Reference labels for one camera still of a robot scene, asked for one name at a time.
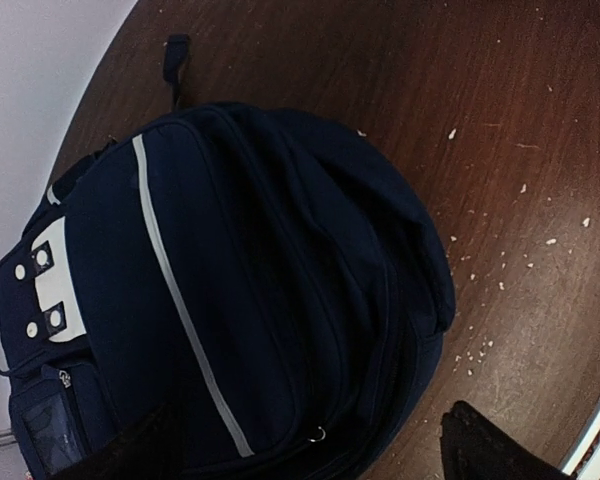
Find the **navy blue student backpack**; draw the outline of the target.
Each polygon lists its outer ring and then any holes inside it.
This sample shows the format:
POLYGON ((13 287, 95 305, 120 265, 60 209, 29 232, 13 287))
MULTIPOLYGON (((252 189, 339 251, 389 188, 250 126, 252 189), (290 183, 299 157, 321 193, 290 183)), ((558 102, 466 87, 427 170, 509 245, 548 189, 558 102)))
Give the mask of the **navy blue student backpack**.
POLYGON ((166 403, 183 479, 352 479, 454 314, 429 214, 360 133, 210 103, 49 186, 0 260, 0 375, 36 479, 166 403))

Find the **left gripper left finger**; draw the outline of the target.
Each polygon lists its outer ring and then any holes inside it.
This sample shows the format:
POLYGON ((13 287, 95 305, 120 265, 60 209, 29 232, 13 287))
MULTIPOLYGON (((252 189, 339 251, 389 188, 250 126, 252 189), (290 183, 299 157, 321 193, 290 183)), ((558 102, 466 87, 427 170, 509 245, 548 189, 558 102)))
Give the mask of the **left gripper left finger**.
POLYGON ((169 402, 55 479, 179 479, 184 463, 181 408, 169 402))

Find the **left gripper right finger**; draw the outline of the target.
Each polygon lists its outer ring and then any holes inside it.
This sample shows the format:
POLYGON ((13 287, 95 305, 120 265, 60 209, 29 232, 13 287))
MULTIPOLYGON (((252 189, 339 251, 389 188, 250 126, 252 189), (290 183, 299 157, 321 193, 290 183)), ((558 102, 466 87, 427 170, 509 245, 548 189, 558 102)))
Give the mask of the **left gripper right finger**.
POLYGON ((446 480, 567 479, 472 405, 457 401, 443 414, 441 462, 446 480))

